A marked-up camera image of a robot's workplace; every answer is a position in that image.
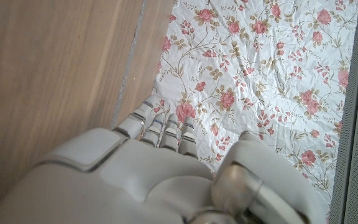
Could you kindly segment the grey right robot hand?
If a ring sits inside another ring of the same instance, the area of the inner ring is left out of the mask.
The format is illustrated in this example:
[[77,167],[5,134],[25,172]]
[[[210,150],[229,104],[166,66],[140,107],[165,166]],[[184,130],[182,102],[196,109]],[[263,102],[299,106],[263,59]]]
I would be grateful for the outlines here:
[[39,160],[0,201],[0,223],[324,223],[318,194],[244,131],[213,174],[193,120],[145,119],[147,98],[114,129],[95,128]]

